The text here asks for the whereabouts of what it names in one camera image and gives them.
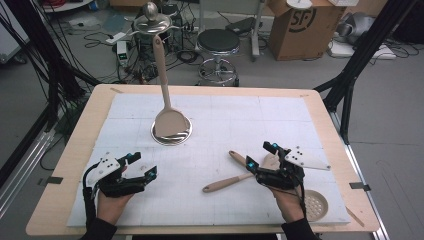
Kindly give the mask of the white power strip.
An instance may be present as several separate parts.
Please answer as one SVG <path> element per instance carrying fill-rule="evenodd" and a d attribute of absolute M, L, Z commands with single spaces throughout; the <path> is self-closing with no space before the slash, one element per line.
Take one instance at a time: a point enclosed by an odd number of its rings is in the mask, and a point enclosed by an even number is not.
<path fill-rule="evenodd" d="M 111 38 L 106 39 L 106 40 L 105 40 L 105 42 L 106 42 L 106 43 L 108 43 L 108 44 L 114 44 L 115 42 L 117 42 L 117 41 L 121 40 L 121 39 L 122 39 L 122 38 L 124 38 L 125 36 L 126 36 L 126 34 L 125 34 L 125 33 L 123 33 L 123 32 L 119 32 L 119 33 L 117 33 L 117 34 L 113 35 Z"/>

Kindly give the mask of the beige perforated skimmer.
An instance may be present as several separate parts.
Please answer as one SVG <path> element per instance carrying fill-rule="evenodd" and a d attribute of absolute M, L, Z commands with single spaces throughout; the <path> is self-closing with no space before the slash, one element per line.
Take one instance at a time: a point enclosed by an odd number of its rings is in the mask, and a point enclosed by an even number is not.
<path fill-rule="evenodd" d="M 328 212 L 328 202 L 325 197 L 314 190 L 305 190 L 304 185 L 299 185 L 301 206 L 306 211 L 306 217 L 311 221 L 322 219 Z"/>

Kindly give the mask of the white round disc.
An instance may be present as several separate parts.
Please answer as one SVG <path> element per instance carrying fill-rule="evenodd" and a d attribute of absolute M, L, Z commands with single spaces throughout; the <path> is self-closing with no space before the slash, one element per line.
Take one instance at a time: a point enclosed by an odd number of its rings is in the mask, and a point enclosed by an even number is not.
<path fill-rule="evenodd" d="M 312 6 L 311 0 L 286 0 L 286 4 L 294 9 L 309 9 Z"/>

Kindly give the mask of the metal utensil stand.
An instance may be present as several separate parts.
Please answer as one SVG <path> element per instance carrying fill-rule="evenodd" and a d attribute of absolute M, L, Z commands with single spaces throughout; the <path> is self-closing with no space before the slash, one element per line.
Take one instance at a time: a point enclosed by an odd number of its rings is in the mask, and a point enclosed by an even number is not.
<path fill-rule="evenodd" d="M 152 42 L 153 37 L 156 35 L 161 35 L 167 30 L 174 28 L 172 19 L 170 15 L 162 14 L 159 12 L 157 5 L 150 1 L 142 6 L 143 14 L 139 17 L 136 17 L 134 20 L 134 28 L 136 33 L 141 33 L 144 35 L 151 35 Z M 175 146 L 186 141 L 192 133 L 192 124 L 190 120 L 185 116 L 186 121 L 189 125 L 189 128 L 179 134 L 168 136 L 168 137 L 158 137 L 155 132 L 155 120 L 151 127 L 152 138 L 159 144 L 165 146 Z"/>

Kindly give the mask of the person's left hand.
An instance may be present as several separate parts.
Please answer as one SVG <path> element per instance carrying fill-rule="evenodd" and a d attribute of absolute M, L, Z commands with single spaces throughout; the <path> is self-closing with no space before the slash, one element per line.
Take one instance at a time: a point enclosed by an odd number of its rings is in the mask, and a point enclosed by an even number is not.
<path fill-rule="evenodd" d="M 132 195 L 121 197 L 107 197 L 103 192 L 98 194 L 97 217 L 105 222 L 115 225 L 121 217 Z"/>

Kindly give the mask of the beige slotted spatula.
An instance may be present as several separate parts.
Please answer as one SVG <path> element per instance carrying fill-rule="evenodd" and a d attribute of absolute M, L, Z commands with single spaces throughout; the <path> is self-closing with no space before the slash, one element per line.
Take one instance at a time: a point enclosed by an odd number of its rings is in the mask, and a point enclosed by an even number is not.
<path fill-rule="evenodd" d="M 229 155 L 232 157 L 233 160 L 237 161 L 241 165 L 245 164 L 246 159 L 242 155 L 240 155 L 239 153 L 237 153 L 233 150 L 230 150 Z M 277 169 L 278 166 L 279 166 L 279 161 L 278 161 L 278 157 L 276 155 L 267 154 L 265 156 L 264 161 L 263 161 L 263 167 L 264 168 L 266 168 L 266 169 Z M 252 176 L 253 176 L 252 173 L 246 173 L 246 174 L 242 174 L 242 175 L 239 175 L 239 176 L 220 180 L 220 181 L 217 181 L 217 182 L 214 182 L 214 183 L 211 183 L 211 184 L 205 186 L 202 189 L 202 191 L 204 193 L 215 192 L 215 191 L 221 190 L 223 188 L 226 188 L 230 185 L 233 185 L 235 183 L 238 183 L 238 182 L 240 182 L 244 179 L 250 178 Z"/>

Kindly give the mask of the aluminium rail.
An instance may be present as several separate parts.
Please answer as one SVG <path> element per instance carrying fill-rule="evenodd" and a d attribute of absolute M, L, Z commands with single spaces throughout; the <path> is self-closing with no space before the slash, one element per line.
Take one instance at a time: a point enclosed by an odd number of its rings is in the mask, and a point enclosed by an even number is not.
<path fill-rule="evenodd" d="M 55 131 L 41 132 L 30 144 L 29 149 L 21 158 L 16 170 L 12 171 L 11 178 L 0 190 L 0 220 L 5 216 L 7 210 L 22 189 L 31 173 L 46 153 L 55 138 Z"/>
<path fill-rule="evenodd" d="M 349 143 L 346 143 L 341 136 L 341 120 L 338 114 L 330 113 L 329 116 L 339 135 L 351 168 L 356 176 L 356 178 L 354 180 L 350 180 L 349 183 L 362 182 L 364 184 L 368 184 L 359 166 L 359 162 L 357 161 L 352 146 Z M 391 240 L 373 199 L 371 190 L 365 192 L 362 189 L 351 189 L 349 184 L 348 188 L 350 191 L 354 192 L 355 196 L 358 196 L 358 199 L 353 201 L 354 207 L 348 208 L 348 210 L 355 216 L 356 220 L 359 220 L 364 225 L 364 228 L 370 232 L 373 240 Z"/>

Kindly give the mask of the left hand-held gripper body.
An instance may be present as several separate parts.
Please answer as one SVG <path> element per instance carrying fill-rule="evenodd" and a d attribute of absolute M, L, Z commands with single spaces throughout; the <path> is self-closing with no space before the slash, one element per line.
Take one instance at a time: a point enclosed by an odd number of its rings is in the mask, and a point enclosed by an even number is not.
<path fill-rule="evenodd" d="M 107 197 L 114 198 L 144 191 L 147 183 L 142 183 L 141 177 L 127 179 L 122 176 L 126 166 L 121 166 L 119 159 L 107 152 L 89 169 L 92 174 L 88 184 L 100 189 Z"/>

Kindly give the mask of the beige solid spatula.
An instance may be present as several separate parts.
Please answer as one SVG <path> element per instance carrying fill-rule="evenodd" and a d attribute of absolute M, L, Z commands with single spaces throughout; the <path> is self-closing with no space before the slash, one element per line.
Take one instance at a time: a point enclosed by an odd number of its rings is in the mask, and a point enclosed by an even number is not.
<path fill-rule="evenodd" d="M 171 106 L 164 47 L 159 35 L 153 37 L 152 44 L 164 102 L 163 109 L 155 118 L 155 132 L 158 137 L 168 137 L 186 131 L 189 125 L 183 113 Z"/>

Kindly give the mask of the white device with green display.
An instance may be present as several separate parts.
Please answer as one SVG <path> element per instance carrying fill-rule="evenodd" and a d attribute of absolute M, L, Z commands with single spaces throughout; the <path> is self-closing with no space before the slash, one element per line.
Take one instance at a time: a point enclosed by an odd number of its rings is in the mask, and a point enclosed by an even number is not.
<path fill-rule="evenodd" d="M 119 64 L 123 67 L 128 65 L 128 49 L 126 41 L 118 41 L 116 44 L 116 54 Z"/>

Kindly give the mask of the black tape piece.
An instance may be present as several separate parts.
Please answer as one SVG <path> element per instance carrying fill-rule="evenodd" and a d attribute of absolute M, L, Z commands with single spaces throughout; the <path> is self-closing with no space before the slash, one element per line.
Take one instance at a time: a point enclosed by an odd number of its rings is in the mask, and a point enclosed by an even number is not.
<path fill-rule="evenodd" d="M 56 185 L 59 185 L 59 184 L 61 184 L 61 183 L 62 183 L 62 181 L 63 181 L 63 178 L 62 178 L 62 177 L 49 176 L 49 177 L 47 177 L 47 178 L 41 178 L 41 179 L 38 181 L 38 185 L 39 185 L 39 186 L 43 186 L 43 187 L 47 186 L 48 184 L 56 184 Z"/>
<path fill-rule="evenodd" d="M 349 186 L 351 187 L 351 189 L 362 189 L 365 192 L 371 190 L 368 184 L 364 184 L 362 182 L 351 182 L 349 183 Z"/>

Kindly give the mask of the grey wrapped bundle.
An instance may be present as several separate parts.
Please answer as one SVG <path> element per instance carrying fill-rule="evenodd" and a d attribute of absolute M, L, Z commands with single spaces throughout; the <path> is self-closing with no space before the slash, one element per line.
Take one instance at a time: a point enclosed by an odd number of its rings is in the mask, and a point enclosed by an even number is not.
<path fill-rule="evenodd" d="M 374 21 L 373 17 L 363 12 L 347 13 L 336 28 L 337 36 L 342 42 L 355 45 L 370 30 Z"/>

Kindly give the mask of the white flat board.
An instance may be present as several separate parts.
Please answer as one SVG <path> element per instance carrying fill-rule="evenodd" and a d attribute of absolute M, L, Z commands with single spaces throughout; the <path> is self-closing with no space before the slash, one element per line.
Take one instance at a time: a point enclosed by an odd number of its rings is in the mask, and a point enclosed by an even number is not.
<path fill-rule="evenodd" d="M 348 43 L 342 43 L 332 40 L 328 44 L 328 54 L 335 58 L 349 58 L 354 54 L 353 46 Z M 394 52 L 385 44 L 382 44 L 374 53 L 373 59 L 393 60 L 396 58 Z"/>

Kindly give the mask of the white round table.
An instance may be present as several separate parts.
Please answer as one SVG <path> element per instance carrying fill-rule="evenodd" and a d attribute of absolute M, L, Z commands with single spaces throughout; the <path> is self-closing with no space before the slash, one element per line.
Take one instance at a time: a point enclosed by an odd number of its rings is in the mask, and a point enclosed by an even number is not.
<path fill-rule="evenodd" d="M 82 0 L 81 2 L 71 2 L 70 0 L 67 0 L 63 5 L 53 7 L 53 6 L 43 6 L 43 10 L 47 13 L 53 13 L 53 12 L 63 12 L 63 11 L 69 11 L 73 9 L 77 9 L 83 6 L 88 5 L 93 0 Z"/>

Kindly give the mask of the black metal frame stand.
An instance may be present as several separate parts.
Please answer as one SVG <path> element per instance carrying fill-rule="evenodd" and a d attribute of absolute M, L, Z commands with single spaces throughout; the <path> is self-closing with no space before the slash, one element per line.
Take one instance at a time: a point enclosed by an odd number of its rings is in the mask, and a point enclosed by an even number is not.
<path fill-rule="evenodd" d="M 46 73 L 41 77 L 49 85 L 46 116 L 47 128 L 51 129 L 58 119 L 59 97 L 74 101 L 85 94 L 77 78 L 92 86 L 99 85 L 100 81 L 78 70 L 64 59 L 31 0 L 4 2 L 46 63 Z"/>
<path fill-rule="evenodd" d="M 369 31 L 353 53 L 343 70 L 333 79 L 314 88 L 321 93 L 328 90 L 323 103 L 330 113 L 337 111 L 342 104 L 342 117 L 339 134 L 345 144 L 349 144 L 349 122 L 355 83 L 390 32 L 395 29 L 419 0 L 387 0 Z"/>

